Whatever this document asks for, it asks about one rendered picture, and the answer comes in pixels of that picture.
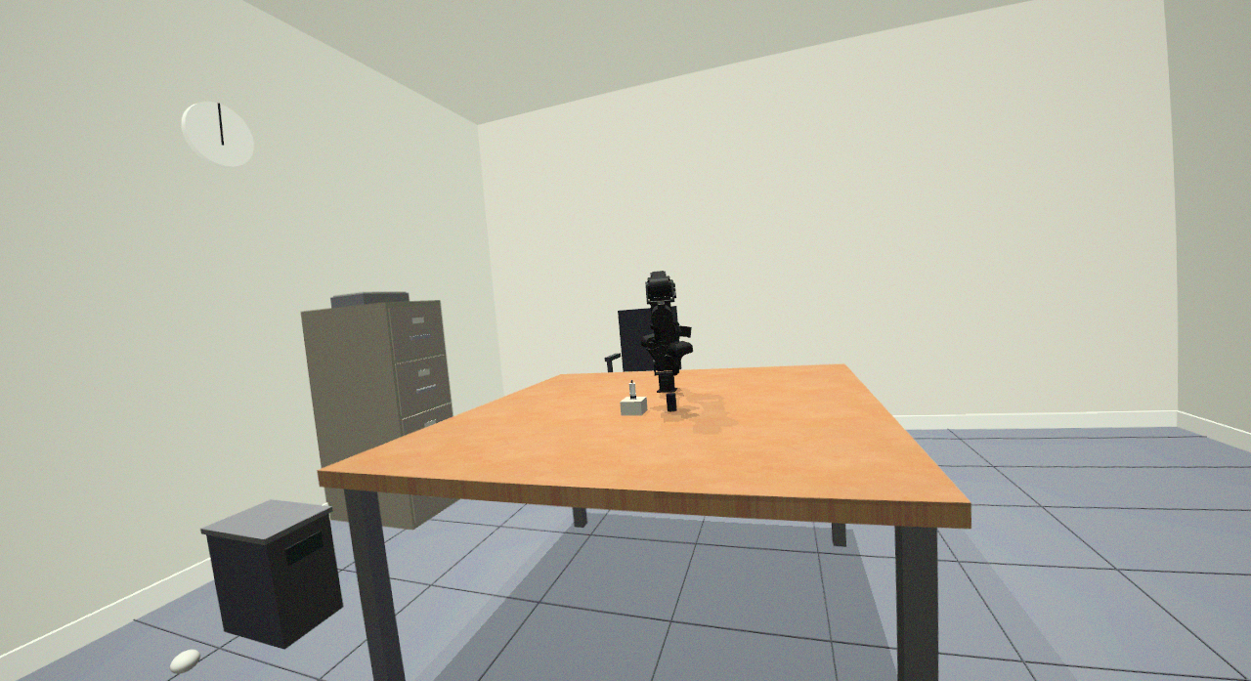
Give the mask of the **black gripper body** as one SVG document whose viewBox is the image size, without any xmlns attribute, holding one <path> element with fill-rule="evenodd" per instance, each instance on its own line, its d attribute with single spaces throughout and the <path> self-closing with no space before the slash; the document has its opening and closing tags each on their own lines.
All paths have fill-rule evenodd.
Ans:
<svg viewBox="0 0 1251 681">
<path fill-rule="evenodd" d="M 672 323 L 669 328 L 661 329 L 652 324 L 651 329 L 654 329 L 654 333 L 651 335 L 643 335 L 642 346 L 651 348 L 651 351 L 654 351 L 654 348 L 658 347 L 669 348 L 669 356 L 672 357 L 691 356 L 691 353 L 693 353 L 693 344 L 686 340 L 674 343 L 674 340 L 678 339 L 676 339 L 673 333 L 673 325 L 674 323 Z"/>
</svg>

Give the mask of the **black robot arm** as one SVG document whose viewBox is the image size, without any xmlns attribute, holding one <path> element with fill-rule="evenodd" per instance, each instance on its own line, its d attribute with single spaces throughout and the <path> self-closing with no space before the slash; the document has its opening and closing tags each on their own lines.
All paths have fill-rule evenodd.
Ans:
<svg viewBox="0 0 1251 681">
<path fill-rule="evenodd" d="M 673 333 L 676 335 L 676 339 L 679 339 L 681 338 L 679 335 L 691 338 L 692 325 L 679 325 L 679 323 L 676 323 L 676 320 L 673 320 L 671 302 L 674 302 L 674 298 L 676 298 L 676 283 L 673 283 L 673 279 L 671 279 L 669 275 L 666 275 L 666 272 L 663 270 L 652 272 L 651 277 L 648 277 L 648 280 L 646 280 L 646 300 L 647 304 L 651 304 L 651 320 L 653 325 L 657 325 L 657 328 L 661 329 L 666 329 L 669 328 L 672 323 L 674 323 Z M 666 348 L 666 356 L 668 354 L 669 354 L 669 348 Z M 653 364 L 654 364 L 654 376 L 661 376 L 661 389 L 658 389 L 657 393 L 674 393 L 676 392 L 674 376 L 673 372 L 669 372 L 671 371 L 669 361 L 667 361 L 666 358 L 666 369 L 663 371 L 661 371 L 661 367 L 656 364 L 654 358 L 653 358 Z"/>
</svg>

